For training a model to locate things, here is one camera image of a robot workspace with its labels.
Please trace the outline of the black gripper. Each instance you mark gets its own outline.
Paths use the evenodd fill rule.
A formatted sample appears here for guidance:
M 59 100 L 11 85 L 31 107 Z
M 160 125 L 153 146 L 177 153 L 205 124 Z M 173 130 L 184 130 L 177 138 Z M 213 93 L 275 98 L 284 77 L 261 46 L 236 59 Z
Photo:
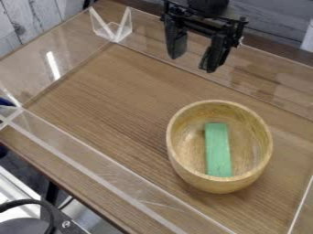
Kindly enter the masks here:
M 188 29 L 212 37 L 200 69 L 213 73 L 224 65 L 232 46 L 243 45 L 249 23 L 229 6 L 231 0 L 164 0 L 164 24 L 168 54 L 178 59 L 188 50 Z

